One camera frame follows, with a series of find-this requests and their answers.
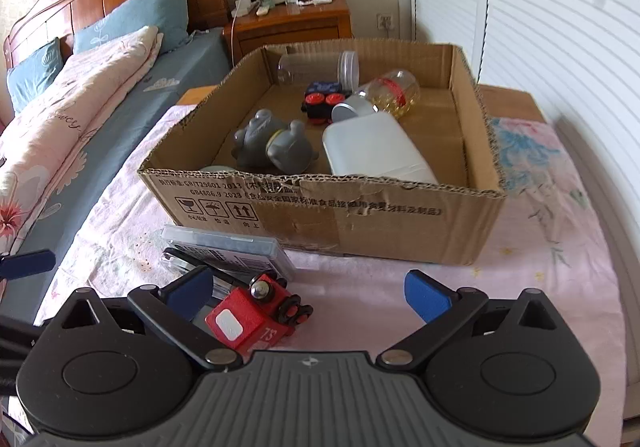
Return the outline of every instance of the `gray rubber toy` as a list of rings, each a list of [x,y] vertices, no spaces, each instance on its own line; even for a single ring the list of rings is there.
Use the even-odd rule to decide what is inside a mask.
[[[272,164],[286,174],[300,174],[316,158],[305,137],[305,124],[293,120],[289,126],[270,110],[259,110],[247,126],[236,131],[231,152],[239,167],[269,167]]]

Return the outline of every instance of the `clear plastic case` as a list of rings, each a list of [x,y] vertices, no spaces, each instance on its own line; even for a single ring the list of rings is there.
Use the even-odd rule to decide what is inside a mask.
[[[277,239],[266,236],[246,236],[189,227],[165,225],[162,239],[175,247],[206,261],[220,270],[253,275],[273,270],[293,280],[293,266]]]

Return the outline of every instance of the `fragile symbol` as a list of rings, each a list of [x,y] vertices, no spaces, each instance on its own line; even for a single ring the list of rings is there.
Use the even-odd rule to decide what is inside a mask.
[[[221,218],[228,218],[229,214],[226,212],[226,209],[222,206],[222,202],[218,200],[198,200],[202,208],[204,208],[204,212],[206,212],[209,216],[219,216]]]
[[[175,197],[182,210],[188,214],[202,214],[200,207],[196,204],[196,201],[193,198],[179,198]]]
[[[306,367],[314,367],[318,366],[318,364],[320,364],[320,361],[315,357],[307,357],[306,359],[301,360],[300,364],[304,364]]]
[[[239,202],[225,202],[229,208],[231,215],[237,220],[252,220],[258,221],[258,217],[255,215],[254,208],[248,203]]]

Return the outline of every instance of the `cardboard box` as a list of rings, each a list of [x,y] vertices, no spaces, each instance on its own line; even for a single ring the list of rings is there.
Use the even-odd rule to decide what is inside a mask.
[[[234,132],[260,108],[284,120],[306,119],[300,112],[304,87],[277,84],[281,55],[339,50],[358,52],[361,83],[393,68],[414,73],[420,102],[400,122],[441,184],[331,176],[324,128],[310,124],[307,134],[320,158],[306,174],[198,171],[236,166]],[[447,265],[478,257],[505,196],[493,130],[462,51],[398,40],[256,50],[168,132],[139,173],[178,225],[274,236],[285,247],[317,252]]]

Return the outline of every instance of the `clear plastic jar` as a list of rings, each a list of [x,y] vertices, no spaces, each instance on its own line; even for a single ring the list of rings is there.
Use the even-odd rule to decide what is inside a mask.
[[[420,100],[420,85],[414,74],[398,69],[373,79],[354,95],[365,98],[376,111],[388,112],[399,119]]]
[[[339,82],[344,91],[352,92],[358,89],[359,80],[358,53],[353,51],[291,53],[283,55],[278,63],[280,84]]]

